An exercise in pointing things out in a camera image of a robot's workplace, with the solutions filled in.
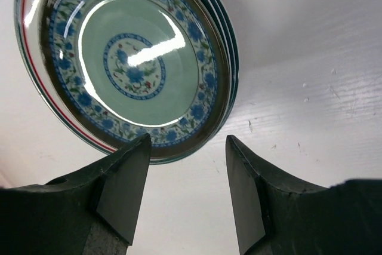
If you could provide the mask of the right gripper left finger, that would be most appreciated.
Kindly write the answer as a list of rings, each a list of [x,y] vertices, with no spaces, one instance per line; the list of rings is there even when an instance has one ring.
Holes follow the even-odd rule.
[[[133,243],[151,138],[44,185],[1,189],[2,254],[125,254]]]

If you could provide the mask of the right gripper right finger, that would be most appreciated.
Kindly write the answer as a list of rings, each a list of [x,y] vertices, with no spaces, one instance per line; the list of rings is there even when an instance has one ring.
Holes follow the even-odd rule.
[[[226,167],[241,254],[381,253],[381,180],[318,186],[233,135],[226,139]]]

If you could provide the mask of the green plate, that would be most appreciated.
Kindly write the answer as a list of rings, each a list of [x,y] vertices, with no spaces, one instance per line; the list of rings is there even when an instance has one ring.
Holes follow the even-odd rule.
[[[149,134],[183,159],[220,128],[232,68],[200,0],[44,0],[39,43],[69,113],[113,148]]]

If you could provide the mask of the orange sunburst plate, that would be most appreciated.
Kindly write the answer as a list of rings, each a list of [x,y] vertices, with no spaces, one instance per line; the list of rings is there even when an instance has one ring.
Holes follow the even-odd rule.
[[[55,114],[55,116],[77,137],[92,148],[105,154],[110,154],[116,149],[106,142],[99,141],[87,131],[79,126],[79,121],[70,115],[68,108],[56,95],[56,91],[50,80],[44,76],[41,50],[39,47],[37,26],[28,27],[26,18],[28,10],[32,7],[32,2],[40,3],[41,0],[14,0],[14,27],[19,45],[21,57],[26,70],[44,102]]]

